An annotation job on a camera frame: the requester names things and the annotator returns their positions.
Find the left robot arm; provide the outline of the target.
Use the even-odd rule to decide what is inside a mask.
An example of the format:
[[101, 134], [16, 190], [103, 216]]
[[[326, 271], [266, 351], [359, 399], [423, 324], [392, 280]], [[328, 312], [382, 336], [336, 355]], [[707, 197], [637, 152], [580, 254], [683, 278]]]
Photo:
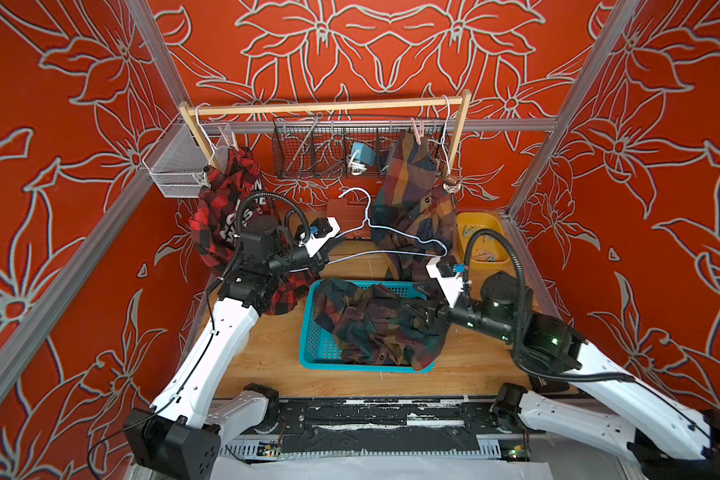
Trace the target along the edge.
[[250, 331], [290, 273], [320, 272], [337, 243], [334, 217], [313, 221], [290, 199], [256, 191], [235, 214], [233, 255], [213, 285], [209, 321], [177, 372], [146, 409], [134, 408], [122, 432], [137, 465], [173, 479], [207, 479], [223, 447], [250, 428], [279, 424], [276, 390], [249, 384], [235, 398], [212, 400]]

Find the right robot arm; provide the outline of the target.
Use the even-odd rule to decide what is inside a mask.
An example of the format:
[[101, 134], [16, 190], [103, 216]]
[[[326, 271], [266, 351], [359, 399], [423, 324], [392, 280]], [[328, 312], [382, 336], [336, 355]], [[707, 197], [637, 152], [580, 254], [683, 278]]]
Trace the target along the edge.
[[471, 254], [457, 262], [435, 239], [414, 237], [413, 252], [427, 256], [430, 285], [439, 293], [421, 308], [426, 319], [460, 325], [503, 341], [517, 368], [531, 377], [567, 383], [608, 408], [600, 413], [505, 383], [491, 411], [511, 427], [545, 431], [620, 457], [647, 479], [720, 479], [720, 412], [687, 407], [637, 378], [593, 342], [553, 316], [532, 310], [521, 260], [499, 232], [477, 230], [507, 252], [515, 274], [485, 281], [509, 292], [506, 300], [483, 291], [471, 297]]

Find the pink clothespin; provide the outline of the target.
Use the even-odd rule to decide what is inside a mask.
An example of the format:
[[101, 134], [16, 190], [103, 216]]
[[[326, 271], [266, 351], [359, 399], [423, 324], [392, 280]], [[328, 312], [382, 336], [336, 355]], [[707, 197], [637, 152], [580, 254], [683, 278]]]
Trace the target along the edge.
[[412, 132], [413, 132], [415, 141], [418, 145], [421, 145], [422, 140], [425, 138], [424, 122], [420, 119], [412, 118], [411, 123], [412, 123]]

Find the dark plaid shirt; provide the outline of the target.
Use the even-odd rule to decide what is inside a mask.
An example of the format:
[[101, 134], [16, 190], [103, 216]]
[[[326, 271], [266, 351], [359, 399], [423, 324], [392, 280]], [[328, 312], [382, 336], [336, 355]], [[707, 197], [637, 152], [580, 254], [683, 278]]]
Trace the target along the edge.
[[375, 283], [320, 281], [311, 293], [315, 325], [335, 342], [338, 362], [371, 367], [428, 368], [441, 354], [448, 325], [428, 318], [421, 297], [406, 298]]
[[372, 241], [385, 251], [387, 280], [426, 281], [427, 263], [453, 252], [457, 200], [440, 183], [425, 137], [401, 132], [386, 167], [369, 210]]

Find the white wire hanger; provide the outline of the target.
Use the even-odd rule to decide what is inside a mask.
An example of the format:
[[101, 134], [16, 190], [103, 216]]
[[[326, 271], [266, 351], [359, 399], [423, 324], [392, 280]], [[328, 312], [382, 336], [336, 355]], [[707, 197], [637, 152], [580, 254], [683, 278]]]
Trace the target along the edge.
[[338, 220], [341, 239], [369, 241], [400, 268], [446, 256], [454, 247], [455, 203], [440, 188], [408, 199], [350, 188], [328, 202], [326, 213]]

